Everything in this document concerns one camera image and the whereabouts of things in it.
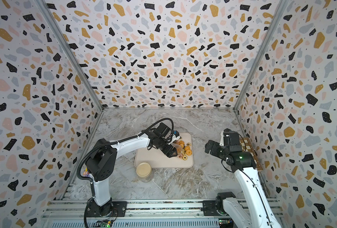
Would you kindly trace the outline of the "clear plastic cookie jar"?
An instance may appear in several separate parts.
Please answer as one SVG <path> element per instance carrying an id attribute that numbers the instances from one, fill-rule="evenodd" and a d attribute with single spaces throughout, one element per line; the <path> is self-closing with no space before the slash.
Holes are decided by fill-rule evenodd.
<path id="1" fill-rule="evenodd" d="M 183 141 L 182 137 L 176 138 L 171 144 L 174 148 L 172 156 L 182 156 L 185 151 L 185 142 Z"/>

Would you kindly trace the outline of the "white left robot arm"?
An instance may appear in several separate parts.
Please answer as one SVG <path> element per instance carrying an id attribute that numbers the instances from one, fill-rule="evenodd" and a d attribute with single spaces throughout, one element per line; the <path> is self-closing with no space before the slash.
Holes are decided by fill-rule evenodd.
<path id="1" fill-rule="evenodd" d="M 92 197 L 87 202 L 87 215 L 105 217 L 119 212 L 114 208 L 109 192 L 109 177 L 119 157 L 141 148 L 158 149 L 168 158 L 178 154 L 172 143 L 180 139 L 180 134 L 173 129 L 173 125 L 168 127 L 164 124 L 164 120 L 161 119 L 139 134 L 124 139 L 100 139 L 86 154 L 78 166 L 77 177 L 90 183 Z"/>

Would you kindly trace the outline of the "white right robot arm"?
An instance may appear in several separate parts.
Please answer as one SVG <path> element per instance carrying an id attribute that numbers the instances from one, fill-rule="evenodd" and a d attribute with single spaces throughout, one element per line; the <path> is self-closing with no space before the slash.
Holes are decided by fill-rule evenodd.
<path id="1" fill-rule="evenodd" d="M 262 189 L 256 162 L 250 152 L 243 150 L 240 139 L 238 132 L 226 128 L 221 132 L 220 142 L 209 140 L 205 144 L 205 153 L 230 166 L 227 171 L 239 182 L 249 211 L 243 209 L 231 192 L 217 195 L 216 209 L 229 215 L 238 228 L 280 228 Z"/>

